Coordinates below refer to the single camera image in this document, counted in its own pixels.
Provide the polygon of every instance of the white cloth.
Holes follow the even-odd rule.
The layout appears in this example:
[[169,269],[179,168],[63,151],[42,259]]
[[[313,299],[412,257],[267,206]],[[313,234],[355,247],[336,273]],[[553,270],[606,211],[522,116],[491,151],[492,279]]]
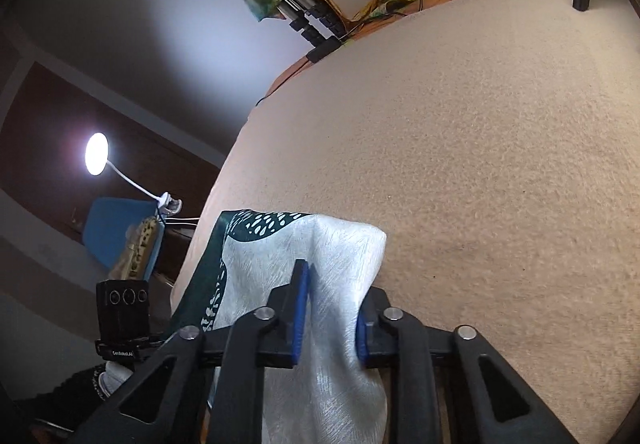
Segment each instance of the white cloth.
[[360,366],[354,338],[385,241],[373,226],[324,215],[297,218],[256,241],[226,238],[226,289],[213,328],[264,305],[273,287],[289,282],[296,259],[315,268],[300,363],[265,371],[263,443],[382,442],[385,391],[380,374]]

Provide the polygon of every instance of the black camera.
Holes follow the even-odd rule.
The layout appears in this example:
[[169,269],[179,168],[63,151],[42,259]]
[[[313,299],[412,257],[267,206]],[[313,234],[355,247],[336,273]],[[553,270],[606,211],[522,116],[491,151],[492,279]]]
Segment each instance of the black camera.
[[145,280],[105,280],[95,286],[100,339],[96,351],[109,361],[142,359],[151,344],[149,284]]

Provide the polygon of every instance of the white lamp arm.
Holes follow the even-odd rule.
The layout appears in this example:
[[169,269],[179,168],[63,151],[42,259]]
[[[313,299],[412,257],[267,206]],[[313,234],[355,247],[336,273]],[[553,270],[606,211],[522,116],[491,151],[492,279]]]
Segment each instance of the white lamp arm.
[[136,184],[135,182],[133,182],[131,179],[129,179],[129,177],[127,177],[126,175],[124,175],[119,169],[117,169],[113,163],[111,163],[111,161],[109,161],[107,159],[107,164],[109,166],[111,166],[111,169],[117,173],[119,176],[121,176],[124,180],[126,180],[130,185],[135,186],[136,188],[138,188],[142,193],[146,193],[148,196],[150,196],[151,198],[157,200],[158,202],[162,202],[162,199],[160,197],[156,197],[155,195],[153,195],[152,193],[148,192],[146,189],[144,189],[142,186]]

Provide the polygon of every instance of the metal screw head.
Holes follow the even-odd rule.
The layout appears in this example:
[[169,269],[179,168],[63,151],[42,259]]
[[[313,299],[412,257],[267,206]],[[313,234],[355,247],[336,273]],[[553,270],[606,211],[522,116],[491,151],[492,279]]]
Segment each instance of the metal screw head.
[[469,325],[462,325],[458,327],[458,336],[460,336],[462,339],[467,339],[467,340],[473,339],[477,335],[478,335],[478,332],[476,331],[476,329],[474,329]]
[[180,337],[187,340],[196,339],[199,333],[200,329],[193,325],[187,325],[186,327],[182,327],[180,330],[178,330],[178,334],[180,334]]
[[402,312],[402,309],[398,309],[398,307],[387,307],[382,314],[385,318],[396,321],[402,318],[404,312]]
[[259,307],[254,311],[254,316],[264,321],[273,318],[275,315],[276,312],[271,307]]

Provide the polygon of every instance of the beige couch cushion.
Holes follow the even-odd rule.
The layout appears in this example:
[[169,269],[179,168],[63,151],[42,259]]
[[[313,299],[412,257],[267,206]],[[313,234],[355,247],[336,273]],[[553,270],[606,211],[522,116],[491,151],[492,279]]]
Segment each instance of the beige couch cushion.
[[342,47],[256,107],[224,209],[388,234],[377,285],[479,328],[583,443],[640,392],[640,20],[627,0],[458,0]]

